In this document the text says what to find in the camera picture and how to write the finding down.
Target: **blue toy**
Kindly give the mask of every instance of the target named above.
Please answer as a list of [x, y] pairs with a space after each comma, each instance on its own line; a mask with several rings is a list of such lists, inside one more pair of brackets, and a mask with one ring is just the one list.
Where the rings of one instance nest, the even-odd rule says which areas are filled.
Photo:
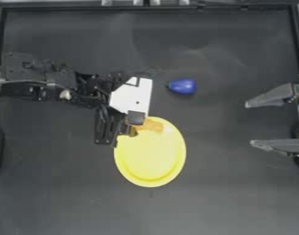
[[177, 94], [191, 95], [196, 91], [196, 82], [192, 79], [179, 79], [168, 82], [168, 88]]

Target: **black table surface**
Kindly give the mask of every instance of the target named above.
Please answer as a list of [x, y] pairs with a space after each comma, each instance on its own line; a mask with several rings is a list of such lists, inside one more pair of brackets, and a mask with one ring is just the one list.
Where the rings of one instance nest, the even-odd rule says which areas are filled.
[[[285, 11], [21, 11], [8, 15], [4, 51], [84, 73], [149, 72], [149, 113], [181, 131], [187, 163], [168, 185], [139, 187], [93, 143], [93, 110], [0, 98], [0, 235], [299, 234], [299, 169], [248, 145], [289, 137], [296, 107], [244, 109], [296, 81]], [[193, 96], [167, 91], [179, 78], [197, 80]]]

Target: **orange object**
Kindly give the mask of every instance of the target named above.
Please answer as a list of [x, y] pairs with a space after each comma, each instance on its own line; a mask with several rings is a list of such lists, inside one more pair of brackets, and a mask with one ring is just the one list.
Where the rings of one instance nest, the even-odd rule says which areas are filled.
[[144, 119], [144, 123], [141, 126], [133, 126], [133, 128], [139, 130], [152, 130], [153, 132], [163, 132], [164, 125], [163, 123], [153, 121], [151, 118]]

